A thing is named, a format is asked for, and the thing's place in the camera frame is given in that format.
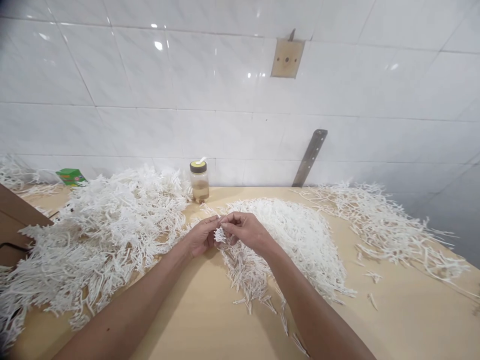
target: bottle cap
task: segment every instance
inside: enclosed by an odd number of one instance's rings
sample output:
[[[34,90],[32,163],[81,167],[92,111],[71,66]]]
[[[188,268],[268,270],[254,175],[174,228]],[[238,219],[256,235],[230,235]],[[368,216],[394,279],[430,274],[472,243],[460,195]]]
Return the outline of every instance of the bottle cap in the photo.
[[[203,174],[207,171],[207,163],[202,161],[198,164],[198,161],[192,161],[190,163],[190,171],[194,174]]]

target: plastic bottle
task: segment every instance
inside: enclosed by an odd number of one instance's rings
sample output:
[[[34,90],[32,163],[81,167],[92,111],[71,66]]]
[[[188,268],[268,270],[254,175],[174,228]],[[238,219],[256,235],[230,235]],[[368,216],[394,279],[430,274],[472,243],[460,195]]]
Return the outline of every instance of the plastic bottle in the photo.
[[[205,157],[190,163],[190,181],[193,190],[193,201],[203,204],[210,196],[209,175]]]

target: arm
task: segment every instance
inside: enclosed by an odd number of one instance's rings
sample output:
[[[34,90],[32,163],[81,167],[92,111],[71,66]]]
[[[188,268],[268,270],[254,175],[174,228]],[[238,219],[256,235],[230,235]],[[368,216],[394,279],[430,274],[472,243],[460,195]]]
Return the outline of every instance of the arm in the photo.
[[[234,243],[240,239],[268,263],[313,359],[375,360],[253,214],[233,212],[220,222]]]
[[[190,260],[213,246],[217,216],[199,222],[147,274],[115,298],[54,357],[129,359]]]

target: small box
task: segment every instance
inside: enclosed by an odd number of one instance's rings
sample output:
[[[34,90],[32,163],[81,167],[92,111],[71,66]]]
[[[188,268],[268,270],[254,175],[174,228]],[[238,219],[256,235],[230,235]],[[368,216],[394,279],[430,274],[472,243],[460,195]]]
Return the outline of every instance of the small box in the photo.
[[[57,171],[56,174],[62,179],[65,185],[78,186],[77,183],[87,181],[78,169],[65,168]]]

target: person's left hand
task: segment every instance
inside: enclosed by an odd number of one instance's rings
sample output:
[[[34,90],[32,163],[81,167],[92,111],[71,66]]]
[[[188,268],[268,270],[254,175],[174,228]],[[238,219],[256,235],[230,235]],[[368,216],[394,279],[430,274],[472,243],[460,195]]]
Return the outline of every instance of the person's left hand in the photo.
[[[193,258],[214,246],[215,230],[220,227],[220,220],[218,215],[203,219],[185,235],[183,241],[188,244],[188,251]]]

